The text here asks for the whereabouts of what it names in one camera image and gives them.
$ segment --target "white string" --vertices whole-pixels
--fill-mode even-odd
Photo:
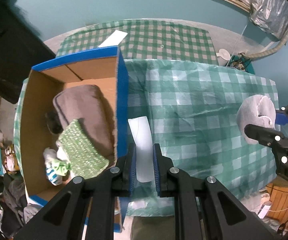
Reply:
[[[251,210],[251,212],[253,211],[257,211],[257,210],[262,210],[263,208],[259,208],[259,209],[253,209]],[[285,208],[285,209],[282,209],[282,210],[268,210],[269,212],[282,212],[282,211],[285,211],[287,210],[288,208]]]
[[[242,39],[242,37],[243,37],[243,34],[244,34],[244,31],[246,30],[246,27],[247,27],[247,24],[249,23],[249,21],[247,21],[247,23],[246,23],[246,25],[245,25],[245,27],[244,27],[244,29],[243,29],[243,31],[242,31],[242,34],[240,35],[240,37],[239,37],[239,39],[237,39],[237,40],[235,40],[235,43],[234,43],[234,45],[233,45],[233,52],[232,52],[232,54],[231,54],[231,58],[229,59],[229,61],[227,62],[227,64],[226,64],[226,66],[225,67],[227,67],[228,66],[228,63],[231,61],[231,59],[233,58],[233,55],[235,54],[235,50],[236,50],[236,43],[237,43],[237,41],[240,41],[241,39]]]

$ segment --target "silver screw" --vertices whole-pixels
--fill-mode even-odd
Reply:
[[[209,176],[209,177],[207,177],[206,180],[207,180],[209,183],[215,183],[215,182],[216,182],[216,178],[213,177],[213,176]]]
[[[287,157],[286,156],[283,156],[282,159],[281,159],[282,163],[286,163],[287,162]]]
[[[82,182],[82,180],[83,180],[82,177],[80,177],[80,176],[76,176],[76,177],[73,178],[73,183],[75,183],[75,184],[79,184],[79,183]]]
[[[176,168],[176,167],[171,167],[171,168],[170,168],[170,173],[176,174],[176,173],[179,173],[179,172],[180,172],[180,169],[179,169],[179,168]]]
[[[110,172],[111,173],[118,173],[120,171],[120,168],[119,167],[112,167],[112,168],[110,168]]]

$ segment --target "green and white checkered tablecloth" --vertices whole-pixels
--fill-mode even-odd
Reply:
[[[249,145],[236,114],[243,100],[267,95],[278,108],[274,81],[236,69],[169,60],[126,60],[128,117],[147,116],[153,143],[191,176],[215,176],[238,199],[275,178],[268,147]],[[128,215],[174,214],[172,199],[157,197],[154,183],[135,187]]]
[[[128,33],[119,45],[124,59],[174,59],[218,65],[208,31],[157,20],[92,25],[65,38],[57,56],[96,48],[115,30]]]

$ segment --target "cluttered items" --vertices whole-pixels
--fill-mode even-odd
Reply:
[[[127,96],[128,73],[118,47],[32,68],[20,126],[22,172],[31,200],[45,205],[72,177],[94,177],[125,155]],[[119,212],[115,224],[119,231]]]

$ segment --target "silver plastic sheet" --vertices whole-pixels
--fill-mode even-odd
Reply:
[[[288,30],[287,0],[241,0],[251,8],[250,20],[262,30],[282,39]]]

